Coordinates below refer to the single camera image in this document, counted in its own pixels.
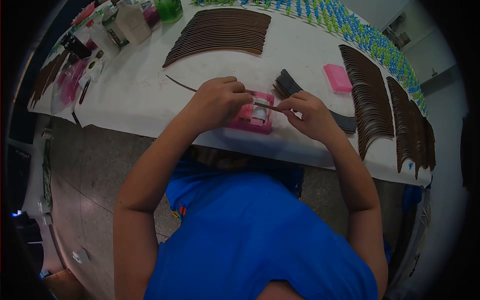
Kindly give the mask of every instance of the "white table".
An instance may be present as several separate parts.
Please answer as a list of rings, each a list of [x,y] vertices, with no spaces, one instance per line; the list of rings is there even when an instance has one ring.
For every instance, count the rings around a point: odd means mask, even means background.
[[[97,81],[90,84],[83,103],[75,104],[80,124],[157,137],[193,95],[165,74],[192,88],[214,77],[234,75],[248,89],[272,93],[272,84],[282,69],[305,91],[322,99],[330,110],[344,116],[355,115],[351,95],[334,94],[323,70],[328,63],[344,66],[338,45],[347,43],[320,27],[276,11],[248,7],[272,17],[262,55],[212,51],[162,68],[166,55],[193,15],[201,9],[213,8],[216,6],[201,8],[185,3],[184,16],[178,22],[162,25],[137,47],[124,47],[114,60],[106,63]],[[375,63],[384,76],[389,95],[386,78],[391,74]],[[37,103],[39,109],[32,111],[48,113],[41,108],[49,107],[49,90],[51,87]],[[272,111],[271,121],[270,135],[222,128],[201,134],[194,144],[335,169],[323,144],[298,132],[281,113]],[[349,140],[358,151],[358,134]],[[424,187],[430,183],[429,169],[420,168],[416,180],[415,167],[408,166],[410,160],[404,162],[400,173],[396,161],[396,141],[384,137],[371,144],[364,163],[374,178]]]

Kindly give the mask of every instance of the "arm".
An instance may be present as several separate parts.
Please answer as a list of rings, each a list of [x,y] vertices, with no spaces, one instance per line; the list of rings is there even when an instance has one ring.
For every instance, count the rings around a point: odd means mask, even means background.
[[[372,177],[345,133],[317,97],[300,91],[278,105],[301,133],[323,143],[332,154],[340,188],[348,209],[347,241],[370,267],[381,299],[388,266],[384,253],[380,201]],[[301,119],[292,111],[302,113]]]
[[[182,154],[200,133],[228,124],[251,102],[235,77],[205,82],[132,168],[113,212],[116,299],[144,296],[158,251],[153,212]]]

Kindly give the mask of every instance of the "person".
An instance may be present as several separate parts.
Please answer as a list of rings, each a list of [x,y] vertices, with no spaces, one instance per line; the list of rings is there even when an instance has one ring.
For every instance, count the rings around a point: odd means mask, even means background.
[[[251,102],[235,77],[203,83],[132,168],[114,208],[116,299],[383,297],[378,194],[320,99],[300,91],[278,108],[332,154],[348,208],[346,239],[298,200],[298,167],[220,170],[183,156],[199,134],[225,126]],[[182,221],[158,244],[154,211],[165,191]]]

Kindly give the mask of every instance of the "hand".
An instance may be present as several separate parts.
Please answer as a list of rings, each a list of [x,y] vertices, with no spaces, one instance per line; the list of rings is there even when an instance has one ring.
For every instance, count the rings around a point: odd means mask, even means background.
[[[327,147],[343,133],[322,100],[305,91],[283,100],[277,108],[283,110],[293,127]],[[291,109],[301,112],[301,119]]]
[[[196,134],[228,125],[241,107],[252,103],[253,97],[233,76],[214,78],[200,86],[180,112]]]

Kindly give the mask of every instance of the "plastic bag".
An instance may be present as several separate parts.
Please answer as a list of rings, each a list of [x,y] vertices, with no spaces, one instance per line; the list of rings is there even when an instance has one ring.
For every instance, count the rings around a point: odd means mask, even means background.
[[[52,100],[50,102],[50,112],[56,115],[75,102],[80,88],[78,80],[84,73],[89,58],[79,60],[74,64],[68,61],[57,74],[53,85]]]

